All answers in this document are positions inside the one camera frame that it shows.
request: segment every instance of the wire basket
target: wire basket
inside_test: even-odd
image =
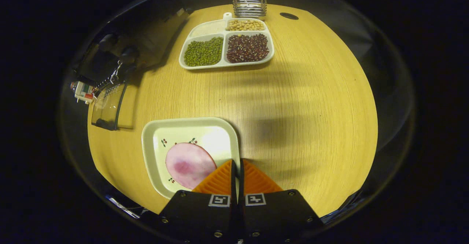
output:
[[[233,0],[233,11],[236,17],[264,20],[267,0]]]

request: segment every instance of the white plate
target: white plate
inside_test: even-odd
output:
[[[273,54],[275,53],[275,49],[273,47],[273,41],[272,41],[272,36],[270,35],[270,31],[265,24],[265,22],[258,20],[258,19],[253,19],[253,18],[236,18],[236,20],[239,21],[247,21],[247,20],[253,20],[257,22],[261,22],[264,25],[265,30],[245,30],[245,31],[239,31],[239,32],[229,32],[227,30],[216,30],[211,34],[207,35],[200,35],[193,37],[192,35],[194,34],[194,31],[199,29],[200,27],[203,27],[204,25],[210,25],[216,22],[224,22],[225,27],[228,25],[229,20],[233,19],[233,15],[230,12],[226,12],[223,14],[223,20],[217,20],[217,21],[212,21],[212,22],[204,22],[202,24],[197,25],[194,27],[191,32],[189,32],[189,35],[186,38],[186,41],[184,42],[184,45],[182,46],[181,53],[179,54],[179,64],[188,70],[193,70],[193,69],[207,69],[207,68],[215,68],[215,67],[228,67],[228,66],[239,66],[239,65],[255,65],[255,64],[262,64],[265,63],[269,60],[272,59]],[[226,58],[226,50],[228,49],[228,38],[232,35],[255,35],[255,34],[263,34],[267,37],[267,47],[269,49],[268,55],[256,62],[242,62],[242,63],[230,63],[228,59]],[[205,66],[187,66],[186,62],[184,62],[184,53],[187,50],[188,45],[193,42],[193,41],[208,41],[212,39],[213,37],[223,37],[223,47],[221,49],[221,59],[218,63],[214,65],[205,65]]]
[[[151,184],[162,196],[170,199],[178,190],[191,190],[178,184],[166,169],[168,150],[183,142],[204,148],[217,167],[233,159],[240,171],[238,137],[225,120],[204,117],[148,122],[142,131],[145,166]]]

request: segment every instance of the table surface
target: table surface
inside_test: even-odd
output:
[[[311,13],[268,5],[265,23],[275,45],[269,62],[183,69],[178,57],[189,32],[225,12],[233,12],[232,5],[193,12],[165,62],[136,73],[122,103],[120,130],[92,126],[93,104],[89,106],[89,147],[97,170],[126,196],[159,214],[169,200],[149,180],[143,127],[152,120],[220,117],[238,132],[241,157],[281,188],[298,189],[318,216],[333,212],[360,189],[376,150],[376,108],[360,64]]]

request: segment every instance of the ham slice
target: ham slice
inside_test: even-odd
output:
[[[166,168],[176,182],[194,189],[215,171],[217,166],[202,147],[191,143],[178,143],[166,154]]]

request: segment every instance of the black background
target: black background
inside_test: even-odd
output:
[[[132,0],[7,0],[3,68],[5,243],[148,243],[155,237],[108,208],[60,150],[55,108],[62,71],[97,23]],[[399,47],[414,77],[418,136],[392,184],[318,243],[458,243],[467,239],[462,164],[466,0],[346,0]]]

